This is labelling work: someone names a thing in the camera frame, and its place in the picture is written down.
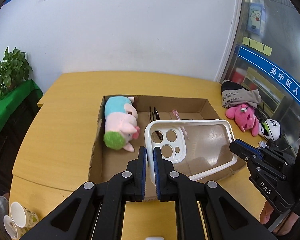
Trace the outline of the operator hand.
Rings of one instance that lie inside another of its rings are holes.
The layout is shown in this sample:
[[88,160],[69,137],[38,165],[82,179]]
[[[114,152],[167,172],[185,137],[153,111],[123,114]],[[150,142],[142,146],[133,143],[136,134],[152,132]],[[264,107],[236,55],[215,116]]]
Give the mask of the operator hand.
[[[261,224],[265,225],[272,219],[277,219],[277,213],[271,206],[270,202],[266,200],[264,207],[260,213],[259,221]],[[284,218],[284,220],[273,230],[273,233],[278,236],[285,236],[289,234],[296,222],[300,221],[300,215],[296,213],[291,213],[291,215]]]

